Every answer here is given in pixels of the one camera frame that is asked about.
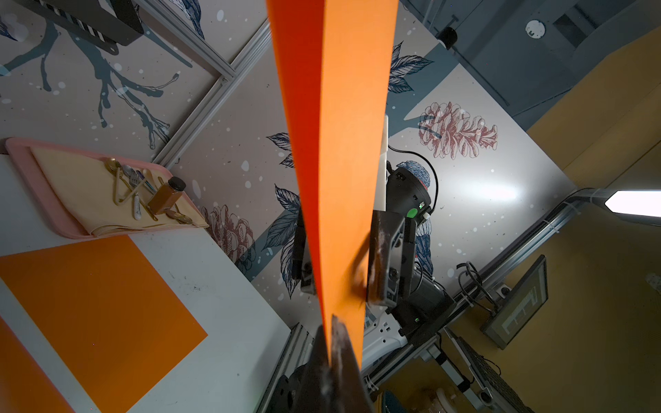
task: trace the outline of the table surface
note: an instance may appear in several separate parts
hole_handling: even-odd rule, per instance
[[[0,155],[0,191],[5,199],[0,256],[86,242],[60,237],[48,227],[7,155]],[[129,411],[253,411],[289,328],[204,229],[141,232],[130,238],[208,337]],[[75,412],[99,411],[2,280],[0,317]]]

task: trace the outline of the monitor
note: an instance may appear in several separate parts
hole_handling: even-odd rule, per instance
[[[540,255],[481,330],[503,350],[548,298],[546,257]]]

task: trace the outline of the orange paper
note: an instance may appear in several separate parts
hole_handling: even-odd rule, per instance
[[[0,319],[0,412],[73,413],[3,319]]]
[[[104,413],[124,413],[206,332],[124,235],[0,257],[0,276]]]
[[[336,315],[360,365],[397,0],[267,5],[327,342]]]

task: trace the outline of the black cable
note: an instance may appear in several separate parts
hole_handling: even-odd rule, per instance
[[[475,269],[475,266],[473,265],[473,263],[470,262],[470,261],[466,261],[465,266],[466,266],[466,270],[468,272],[468,275],[471,277],[471,280],[473,280],[473,282],[475,284],[477,284],[477,287],[485,294],[486,300],[489,303],[491,303],[491,305],[494,306],[494,309],[497,310],[498,309],[498,304],[496,304],[496,301],[494,301],[494,299],[491,297],[491,295],[486,292],[484,286],[482,285],[482,276],[480,276],[480,273],[477,272],[477,270]],[[473,272],[477,276],[477,280],[473,277]]]
[[[420,281],[418,282],[418,286],[415,287],[415,289],[413,291],[411,291],[411,293],[413,293],[415,291],[418,291],[418,288],[420,288],[420,286],[422,285],[422,279],[424,278],[424,272],[423,272],[424,268],[422,268],[422,266],[417,262],[415,262],[413,265],[415,266],[415,264],[418,264],[418,268],[420,269]]]
[[[490,315],[494,315],[494,312],[493,312],[493,311],[491,311],[490,309],[486,308],[484,305],[482,305],[482,304],[478,303],[477,301],[475,301],[475,300],[474,300],[474,299],[473,299],[473,298],[472,298],[472,297],[466,292],[466,290],[463,288],[463,285],[461,285],[461,276],[462,276],[465,272],[466,272],[466,271],[462,271],[462,272],[459,273],[459,277],[457,278],[457,281],[459,282],[459,288],[461,288],[461,290],[463,291],[464,296],[466,296],[466,300],[470,300],[470,301],[472,301],[474,304],[477,304],[478,306],[482,307],[484,310],[488,311],[488,313],[489,313]]]
[[[388,149],[394,152],[399,152],[399,153],[409,153],[411,155],[416,155],[417,157],[422,158],[423,161],[427,162],[427,165],[432,169],[432,173],[434,174],[434,180],[436,180],[436,195],[434,196],[434,207],[432,208],[431,211],[429,211],[429,215],[431,215],[435,210],[436,210],[436,202],[438,202],[438,176],[436,176],[436,169],[432,166],[430,161],[427,161],[426,157],[423,157],[421,154],[417,152],[412,152],[412,151],[401,151],[400,149],[395,149],[390,144],[388,144]]]
[[[452,296],[447,292],[447,290],[446,290],[446,288],[443,286],[443,284],[441,284],[440,282],[436,281],[436,280],[434,279],[434,277],[433,277],[431,274],[429,274],[429,271],[425,270],[425,269],[422,268],[422,267],[420,267],[420,268],[422,269],[422,273],[423,273],[423,274],[426,274],[426,275],[427,275],[427,278],[429,278],[429,280],[430,280],[432,283],[434,283],[434,284],[438,285],[439,287],[441,287],[441,288],[443,289],[443,291],[445,291],[446,295],[447,295],[452,301],[455,301],[455,299],[452,298]]]
[[[495,366],[498,368],[498,375],[501,375],[501,374],[502,374],[502,371],[500,370],[500,367],[499,367],[497,364],[495,364],[493,361],[489,360],[488,358],[482,357],[482,359],[483,359],[484,361],[488,361],[489,363],[495,365]]]

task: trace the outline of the black bottle cap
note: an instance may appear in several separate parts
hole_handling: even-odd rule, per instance
[[[183,181],[183,179],[181,179],[181,178],[177,178],[176,176],[173,176],[172,178],[170,178],[170,180],[167,181],[167,183],[168,183],[170,186],[172,186],[172,188],[173,188],[174,190],[177,190],[177,191],[179,191],[179,192],[181,192],[181,191],[183,191],[184,189],[186,189],[186,183]]]

